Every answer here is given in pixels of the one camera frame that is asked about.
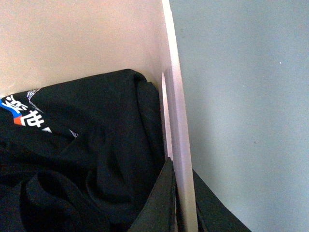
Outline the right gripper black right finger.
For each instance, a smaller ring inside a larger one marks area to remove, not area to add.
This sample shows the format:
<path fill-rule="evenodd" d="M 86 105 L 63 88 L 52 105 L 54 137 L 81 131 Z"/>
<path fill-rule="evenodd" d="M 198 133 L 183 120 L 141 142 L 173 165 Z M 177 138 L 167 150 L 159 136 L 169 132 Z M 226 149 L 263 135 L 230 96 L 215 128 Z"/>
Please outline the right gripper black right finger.
<path fill-rule="evenodd" d="M 193 171 L 193 181 L 200 232 L 251 231 L 223 205 L 196 171 Z"/>

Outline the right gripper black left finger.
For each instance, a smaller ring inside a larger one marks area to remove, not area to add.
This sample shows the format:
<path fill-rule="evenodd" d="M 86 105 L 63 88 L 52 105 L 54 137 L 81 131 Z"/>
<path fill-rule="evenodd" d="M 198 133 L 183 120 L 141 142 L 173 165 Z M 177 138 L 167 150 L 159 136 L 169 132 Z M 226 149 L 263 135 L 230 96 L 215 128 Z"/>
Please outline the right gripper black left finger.
<path fill-rule="evenodd" d="M 167 158 L 157 181 L 130 232 L 173 232 L 176 222 L 176 178 Z"/>

